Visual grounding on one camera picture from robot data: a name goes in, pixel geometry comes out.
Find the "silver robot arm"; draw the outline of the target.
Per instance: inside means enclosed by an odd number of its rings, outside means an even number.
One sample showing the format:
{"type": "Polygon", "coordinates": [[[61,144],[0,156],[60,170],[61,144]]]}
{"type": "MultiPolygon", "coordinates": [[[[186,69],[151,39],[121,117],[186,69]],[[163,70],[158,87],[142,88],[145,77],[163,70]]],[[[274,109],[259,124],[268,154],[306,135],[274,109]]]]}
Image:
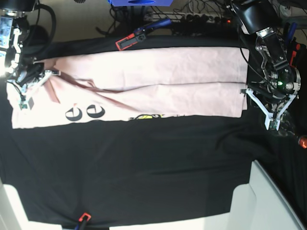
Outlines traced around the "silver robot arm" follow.
{"type": "Polygon", "coordinates": [[[289,100],[300,87],[298,74],[287,58],[286,40],[276,33],[280,19],[268,0],[232,0],[230,8],[249,35],[255,34],[256,50],[262,55],[263,81],[260,90],[281,103],[289,100]]]}

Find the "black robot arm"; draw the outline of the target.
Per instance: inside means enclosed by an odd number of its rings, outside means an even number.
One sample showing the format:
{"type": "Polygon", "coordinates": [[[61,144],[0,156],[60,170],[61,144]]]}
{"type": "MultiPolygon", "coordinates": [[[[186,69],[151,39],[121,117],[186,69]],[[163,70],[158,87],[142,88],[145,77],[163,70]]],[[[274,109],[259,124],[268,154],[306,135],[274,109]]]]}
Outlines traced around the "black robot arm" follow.
{"type": "Polygon", "coordinates": [[[57,21],[53,9],[38,0],[2,0],[0,2],[0,76],[8,83],[27,88],[45,77],[44,64],[36,63],[54,38],[57,21]],[[38,23],[30,26],[27,13],[45,10],[51,17],[51,32],[45,44],[37,51],[29,53],[38,23]]]}

